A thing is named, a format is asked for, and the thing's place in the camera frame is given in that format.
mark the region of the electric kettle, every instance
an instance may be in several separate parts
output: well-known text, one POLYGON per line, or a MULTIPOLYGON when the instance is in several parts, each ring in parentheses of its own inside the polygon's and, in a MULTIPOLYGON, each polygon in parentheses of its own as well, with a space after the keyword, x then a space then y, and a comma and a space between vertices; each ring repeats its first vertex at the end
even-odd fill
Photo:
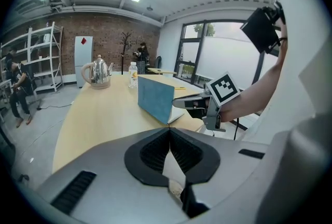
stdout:
POLYGON ((98 55, 98 59, 92 63, 85 64, 82 67, 81 74, 83 79, 91 84, 94 89, 105 89, 110 86, 110 75, 112 73, 113 64, 110 64, 109 68, 102 59, 101 55, 98 55), (89 77, 86 78, 85 70, 89 68, 89 77))

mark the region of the gray floor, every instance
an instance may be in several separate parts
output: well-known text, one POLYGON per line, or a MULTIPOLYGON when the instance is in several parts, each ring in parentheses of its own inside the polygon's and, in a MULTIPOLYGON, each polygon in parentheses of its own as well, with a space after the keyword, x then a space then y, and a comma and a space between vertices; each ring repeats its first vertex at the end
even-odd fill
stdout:
MULTIPOLYGON (((38 94, 38 99, 41 99, 40 107, 46 108, 47 106, 64 106, 70 105, 79 93, 76 85, 66 85, 55 92, 48 92, 38 94)), ((29 181, 24 181, 27 186, 36 190, 52 172, 53 155, 57 144, 57 139, 70 106, 63 108, 49 107, 40 111, 36 110, 39 102, 33 103, 29 106, 30 111, 34 115, 32 122, 26 125, 25 122, 19 128, 16 128, 16 119, 11 110, 4 116, 5 123, 2 127, 14 143, 16 147, 15 163, 12 168, 12 175, 18 178, 20 174, 28 174, 29 181)), ((21 113, 21 107, 18 107, 22 117, 26 115, 21 113)), ((215 136, 227 139, 233 139, 235 126, 231 123, 224 124, 226 132, 214 132, 215 136)), ((202 133, 212 135, 212 131, 202 130, 202 133)), ((241 139, 244 131, 238 129, 237 139, 241 139)), ((172 170, 176 167, 175 159, 169 155, 166 164, 172 164, 172 170)))

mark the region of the jeans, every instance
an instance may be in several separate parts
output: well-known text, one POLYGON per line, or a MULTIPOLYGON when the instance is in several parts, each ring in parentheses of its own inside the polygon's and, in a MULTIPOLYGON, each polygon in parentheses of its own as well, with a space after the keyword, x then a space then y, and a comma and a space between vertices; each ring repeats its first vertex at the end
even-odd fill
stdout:
POLYGON ((22 88, 14 90, 13 94, 10 95, 9 102, 10 102, 11 111, 16 118, 21 118, 19 112, 17 111, 16 102, 20 102, 20 104, 22 105, 23 111, 26 114, 30 114, 29 108, 27 106, 26 99, 25 99, 26 96, 27 96, 27 94, 22 88))

